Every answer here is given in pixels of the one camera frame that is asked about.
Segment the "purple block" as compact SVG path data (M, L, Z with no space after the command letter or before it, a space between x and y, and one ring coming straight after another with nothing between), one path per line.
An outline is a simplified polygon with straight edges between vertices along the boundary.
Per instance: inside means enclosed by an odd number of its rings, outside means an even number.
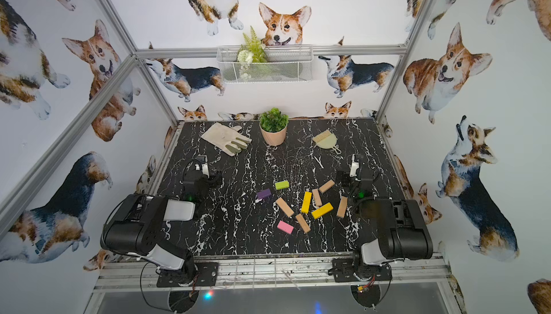
M270 189L265 189L257 193L256 198L257 199L266 199L269 198L272 195Z

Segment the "wooden block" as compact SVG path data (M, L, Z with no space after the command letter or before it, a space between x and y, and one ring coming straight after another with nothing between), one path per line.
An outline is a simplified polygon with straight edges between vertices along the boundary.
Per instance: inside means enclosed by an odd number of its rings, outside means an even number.
M275 203L278 205L281 211L285 213L287 217L292 217L294 215L294 210L286 203L283 198L278 198Z
M311 231L310 226L308 225L302 214L297 214L295 216L295 219L305 234L308 234Z
M314 197L315 206L316 207L321 207L323 205L323 203L321 201L321 196L320 196L319 190L318 189L313 189L312 193L313 193L313 197Z
M347 213L347 207L348 207L348 198L346 196L342 196L339 202L338 210L337 210L338 218L344 219Z
M327 181L324 185L320 186L318 188L318 191L320 193L325 193L327 192L328 190L330 190L333 186L335 185L335 182L333 180L329 180Z

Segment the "green block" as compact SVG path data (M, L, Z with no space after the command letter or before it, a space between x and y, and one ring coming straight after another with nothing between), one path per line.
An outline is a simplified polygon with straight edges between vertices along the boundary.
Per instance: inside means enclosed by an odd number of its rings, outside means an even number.
M288 189L290 187L289 181L279 181L275 183L275 189L277 191L282 189Z

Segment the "pink block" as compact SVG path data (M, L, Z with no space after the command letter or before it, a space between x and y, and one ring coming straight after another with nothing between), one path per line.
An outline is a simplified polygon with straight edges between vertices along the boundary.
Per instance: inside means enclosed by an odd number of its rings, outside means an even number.
M280 221L277 224L277 229L281 230L282 232L285 232L286 234L292 234L294 231L294 227L290 224L287 224L284 221Z

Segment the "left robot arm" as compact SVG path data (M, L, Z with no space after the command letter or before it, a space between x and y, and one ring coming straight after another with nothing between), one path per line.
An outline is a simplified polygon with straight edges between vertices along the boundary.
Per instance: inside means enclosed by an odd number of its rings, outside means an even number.
M206 156L189 160L178 197L131 194L116 207L103 227L100 245L118 255L142 258L156 265L159 288L212 287L219 264L196 263L190 249L169 240L163 228L170 222L191 222L221 175L210 175Z

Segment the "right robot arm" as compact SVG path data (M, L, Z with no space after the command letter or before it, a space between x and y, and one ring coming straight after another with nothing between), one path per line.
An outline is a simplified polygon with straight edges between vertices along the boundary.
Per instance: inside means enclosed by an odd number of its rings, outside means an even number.
M375 224L377 237L354 251L350 259L333 259L328 275L336 282L391 281L391 262L432 258L433 242L416 202L376 195L379 175L358 154L351 157L350 172L340 175L352 201L352 217Z

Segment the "slanted yellow block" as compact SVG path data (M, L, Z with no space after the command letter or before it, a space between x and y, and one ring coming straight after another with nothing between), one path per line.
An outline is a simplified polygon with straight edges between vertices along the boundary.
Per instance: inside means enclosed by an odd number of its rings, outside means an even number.
M334 209L331 203L326 203L325 205L319 207L318 209L311 212L311 215L314 219L319 219L325 214L328 214Z

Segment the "beige work glove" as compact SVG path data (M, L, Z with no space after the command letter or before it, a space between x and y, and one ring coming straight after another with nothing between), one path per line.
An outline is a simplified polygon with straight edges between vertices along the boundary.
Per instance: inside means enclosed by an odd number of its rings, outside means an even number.
M241 126L228 127L213 124L202 136L202 140L214 145L229 156L236 156L251 144L252 140L240 133Z

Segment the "green dustpan brush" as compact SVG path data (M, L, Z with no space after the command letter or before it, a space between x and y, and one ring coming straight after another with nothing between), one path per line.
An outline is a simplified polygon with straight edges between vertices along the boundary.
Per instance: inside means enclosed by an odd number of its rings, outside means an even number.
M321 149L333 150L337 155L342 153L337 145L337 136L335 136L335 134L330 130L325 130L324 132L314 136L312 140L316 146Z

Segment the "wooden block bottom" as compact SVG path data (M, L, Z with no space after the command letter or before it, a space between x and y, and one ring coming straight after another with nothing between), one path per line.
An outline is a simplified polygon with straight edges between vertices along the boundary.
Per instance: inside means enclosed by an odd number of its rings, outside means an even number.
M311 231L310 226L308 225L302 214L297 214L295 216L295 219L305 234L308 234Z

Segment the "potted green plant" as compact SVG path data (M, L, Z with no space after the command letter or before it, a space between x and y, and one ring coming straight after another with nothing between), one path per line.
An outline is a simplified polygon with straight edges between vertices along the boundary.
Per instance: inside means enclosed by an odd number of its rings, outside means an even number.
M261 114L261 133L269 146L279 146L284 143L288 121L288 115L276 107Z

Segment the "fern with white flower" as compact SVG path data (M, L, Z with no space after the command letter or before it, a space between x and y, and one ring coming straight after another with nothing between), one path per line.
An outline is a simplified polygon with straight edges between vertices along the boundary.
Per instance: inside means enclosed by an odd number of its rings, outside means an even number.
M268 58L265 53L265 44L258 38L253 27L251 27L249 34L243 34L243 38L245 43L241 46L237 55L240 79L249 81L267 77L269 67L266 65Z

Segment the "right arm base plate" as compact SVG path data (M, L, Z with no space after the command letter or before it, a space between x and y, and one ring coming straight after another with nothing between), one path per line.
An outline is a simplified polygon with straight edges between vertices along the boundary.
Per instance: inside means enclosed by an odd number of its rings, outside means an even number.
M390 281L393 279L390 265L366 265L354 259L333 259L328 275L335 282Z

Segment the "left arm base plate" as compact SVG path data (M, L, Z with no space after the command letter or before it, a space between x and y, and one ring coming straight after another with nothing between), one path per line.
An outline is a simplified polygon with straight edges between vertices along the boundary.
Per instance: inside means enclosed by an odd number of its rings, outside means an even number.
M158 288L176 287L212 287L218 278L220 264L217 262L199 262L191 267L184 265L180 270L160 270L156 286Z

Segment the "aluminium front rail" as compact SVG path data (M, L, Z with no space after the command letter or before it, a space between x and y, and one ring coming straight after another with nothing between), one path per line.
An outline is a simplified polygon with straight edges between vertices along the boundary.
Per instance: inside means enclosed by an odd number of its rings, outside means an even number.
M158 290L238 290L301 288L334 285L373 285L432 282L449 279L449 266L439 254L432 259L398 261L361 276L342 273L344 255L314 255L278 258L215 259L216 270L208 269L199 280L188 284L160 276L153 265L119 262L100 272L94 292L148 292Z

